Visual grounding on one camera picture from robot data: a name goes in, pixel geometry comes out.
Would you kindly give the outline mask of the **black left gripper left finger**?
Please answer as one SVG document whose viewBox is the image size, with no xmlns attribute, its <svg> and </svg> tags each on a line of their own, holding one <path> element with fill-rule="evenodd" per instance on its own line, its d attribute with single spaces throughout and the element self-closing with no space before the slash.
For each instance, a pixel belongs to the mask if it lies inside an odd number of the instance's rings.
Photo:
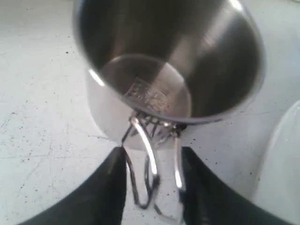
<svg viewBox="0 0 300 225">
<path fill-rule="evenodd" d="M 115 147 L 96 171 L 64 199 L 25 225 L 120 225 L 127 192 L 126 152 Z"/>
</svg>

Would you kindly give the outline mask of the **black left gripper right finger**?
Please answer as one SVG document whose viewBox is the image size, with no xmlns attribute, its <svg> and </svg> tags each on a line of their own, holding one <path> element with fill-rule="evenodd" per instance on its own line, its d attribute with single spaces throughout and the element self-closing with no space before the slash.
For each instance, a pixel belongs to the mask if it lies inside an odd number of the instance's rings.
<svg viewBox="0 0 300 225">
<path fill-rule="evenodd" d="M 182 148 L 187 225 L 286 225 L 219 179 L 190 147 Z"/>
</svg>

